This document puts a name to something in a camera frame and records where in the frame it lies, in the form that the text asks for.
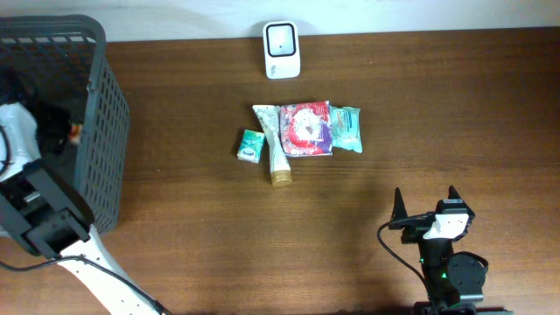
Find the gray plastic basket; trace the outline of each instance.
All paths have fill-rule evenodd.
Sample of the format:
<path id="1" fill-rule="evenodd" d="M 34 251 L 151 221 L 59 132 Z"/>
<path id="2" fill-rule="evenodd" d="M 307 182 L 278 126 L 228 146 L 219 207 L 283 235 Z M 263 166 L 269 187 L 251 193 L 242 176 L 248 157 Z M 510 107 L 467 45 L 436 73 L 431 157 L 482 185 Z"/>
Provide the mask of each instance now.
<path id="1" fill-rule="evenodd" d="M 0 18 L 0 65 L 27 74 L 42 100 L 84 124 L 77 149 L 67 145 L 62 155 L 43 158 L 84 197 L 100 233 L 118 219 L 130 129 L 129 105 L 105 45 L 105 32 L 91 17 Z"/>

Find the wooden table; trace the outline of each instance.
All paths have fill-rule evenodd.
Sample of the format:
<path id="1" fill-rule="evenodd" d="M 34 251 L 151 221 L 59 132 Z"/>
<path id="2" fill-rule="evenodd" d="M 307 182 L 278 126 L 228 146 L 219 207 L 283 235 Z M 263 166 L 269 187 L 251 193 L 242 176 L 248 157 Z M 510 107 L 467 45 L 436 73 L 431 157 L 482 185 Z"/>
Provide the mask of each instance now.
<path id="1" fill-rule="evenodd" d="M 120 43 L 108 59 L 132 109 L 110 253 L 177 314 L 379 311 L 426 299 L 375 238 L 399 186 L 411 214 L 454 184 L 476 212 L 455 249 L 490 261 L 484 306 L 560 309 L 560 29 L 300 39 L 302 72 L 267 80 L 259 38 Z M 238 161 L 252 104 L 360 108 L 363 154 Z M 416 263 L 416 246 L 385 232 Z M 1 259 L 35 263 L 10 240 Z M 0 271 L 2 312 L 104 314 L 61 268 Z"/>

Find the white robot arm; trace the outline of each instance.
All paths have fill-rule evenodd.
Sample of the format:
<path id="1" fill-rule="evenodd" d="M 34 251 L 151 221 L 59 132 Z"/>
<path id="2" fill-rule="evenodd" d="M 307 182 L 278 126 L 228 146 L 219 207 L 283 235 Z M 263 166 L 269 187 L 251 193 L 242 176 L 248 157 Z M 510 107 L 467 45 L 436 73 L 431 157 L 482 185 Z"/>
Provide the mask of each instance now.
<path id="1" fill-rule="evenodd" d="M 40 163 L 36 132 L 33 115 L 21 103 L 0 106 L 3 233 L 31 254 L 52 259 L 44 265 L 57 263 L 70 271 L 111 314 L 170 314 L 139 289 L 105 249 L 91 210 L 79 194 Z M 33 189 L 22 190 L 21 183 Z M 3 262 L 0 266 L 12 271 L 35 269 Z"/>

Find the toothpaste tube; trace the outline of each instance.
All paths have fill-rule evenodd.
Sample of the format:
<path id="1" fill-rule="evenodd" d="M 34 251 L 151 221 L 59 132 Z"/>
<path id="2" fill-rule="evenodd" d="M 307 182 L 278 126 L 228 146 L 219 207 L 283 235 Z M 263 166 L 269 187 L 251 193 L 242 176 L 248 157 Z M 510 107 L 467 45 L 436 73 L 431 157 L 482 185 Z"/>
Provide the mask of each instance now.
<path id="1" fill-rule="evenodd" d="M 269 143 L 272 185 L 274 187 L 287 186 L 291 184 L 291 170 L 280 143 L 280 123 L 278 121 L 280 107 L 253 105 L 253 110 L 261 123 L 266 141 Z"/>

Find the green package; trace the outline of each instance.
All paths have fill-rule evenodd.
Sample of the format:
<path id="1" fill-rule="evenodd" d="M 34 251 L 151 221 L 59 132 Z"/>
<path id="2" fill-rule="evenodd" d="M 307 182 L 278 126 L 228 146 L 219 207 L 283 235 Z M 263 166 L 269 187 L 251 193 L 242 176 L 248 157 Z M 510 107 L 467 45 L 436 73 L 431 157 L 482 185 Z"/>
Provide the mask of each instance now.
<path id="1" fill-rule="evenodd" d="M 331 106 L 332 146 L 361 153 L 359 108 Z"/>
<path id="2" fill-rule="evenodd" d="M 237 158 L 241 161 L 259 163 L 261 160 L 261 151 L 264 146 L 264 134 L 252 130 L 243 132 L 241 146 L 237 151 Z"/>

